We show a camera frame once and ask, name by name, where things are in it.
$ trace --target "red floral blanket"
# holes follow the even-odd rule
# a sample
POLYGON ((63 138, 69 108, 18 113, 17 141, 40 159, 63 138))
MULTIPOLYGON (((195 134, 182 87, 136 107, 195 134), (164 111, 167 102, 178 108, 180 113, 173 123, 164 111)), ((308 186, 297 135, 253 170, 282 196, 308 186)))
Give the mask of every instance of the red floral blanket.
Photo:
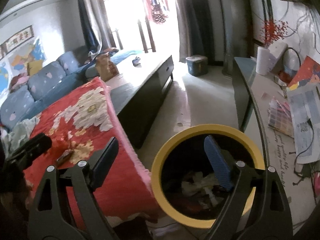
MULTIPOLYGON (((77 88, 40 114, 40 122, 31 137, 44 132, 52 139, 64 134, 75 149, 69 161, 61 167, 72 167, 103 149, 111 137, 119 141, 119 153, 105 179, 94 195, 112 225, 133 218, 138 213, 155 215, 159 207, 150 186, 150 173, 144 168, 114 111, 110 88, 100 78, 77 88)), ((46 168, 53 165, 61 153, 54 151, 38 157, 25 170, 25 177, 33 183, 33 194, 46 168)), ((68 188, 71 210, 79 228, 84 228, 72 189, 68 188)))

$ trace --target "brown paper bag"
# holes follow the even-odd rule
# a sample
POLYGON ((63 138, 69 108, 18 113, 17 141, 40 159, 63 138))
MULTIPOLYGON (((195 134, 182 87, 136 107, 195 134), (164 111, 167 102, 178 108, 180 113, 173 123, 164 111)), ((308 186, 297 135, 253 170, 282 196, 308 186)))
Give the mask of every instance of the brown paper bag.
POLYGON ((97 56, 96 60, 96 69, 104 82, 119 74, 118 68, 110 60, 109 53, 97 56))

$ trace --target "blue gripper pad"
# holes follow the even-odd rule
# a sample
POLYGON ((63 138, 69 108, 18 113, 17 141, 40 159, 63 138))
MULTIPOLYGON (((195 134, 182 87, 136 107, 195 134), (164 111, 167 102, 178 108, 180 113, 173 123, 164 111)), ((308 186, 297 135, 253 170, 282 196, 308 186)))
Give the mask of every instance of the blue gripper pad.
POLYGON ((224 160, 220 147, 211 135, 204 139, 204 151, 220 186, 224 187, 227 191, 232 190, 233 183, 230 179, 231 170, 224 160))

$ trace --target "blue storage bin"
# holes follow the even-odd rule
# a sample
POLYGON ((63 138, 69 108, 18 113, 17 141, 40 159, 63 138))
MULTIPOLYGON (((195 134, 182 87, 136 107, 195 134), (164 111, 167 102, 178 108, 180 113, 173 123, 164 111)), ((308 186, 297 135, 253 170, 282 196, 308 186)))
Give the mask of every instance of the blue storage bin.
POLYGON ((188 72, 195 77, 207 74, 208 58, 201 55, 194 55, 186 58, 188 72))

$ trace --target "qr code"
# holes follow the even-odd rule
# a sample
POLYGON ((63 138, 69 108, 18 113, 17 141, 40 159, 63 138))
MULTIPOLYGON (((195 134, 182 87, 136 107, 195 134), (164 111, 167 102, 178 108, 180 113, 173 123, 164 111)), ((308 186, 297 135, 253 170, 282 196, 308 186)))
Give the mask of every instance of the qr code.
POLYGON ((297 124, 297 127, 300 128, 301 132, 307 132, 309 125, 307 122, 302 122, 300 124, 297 124))

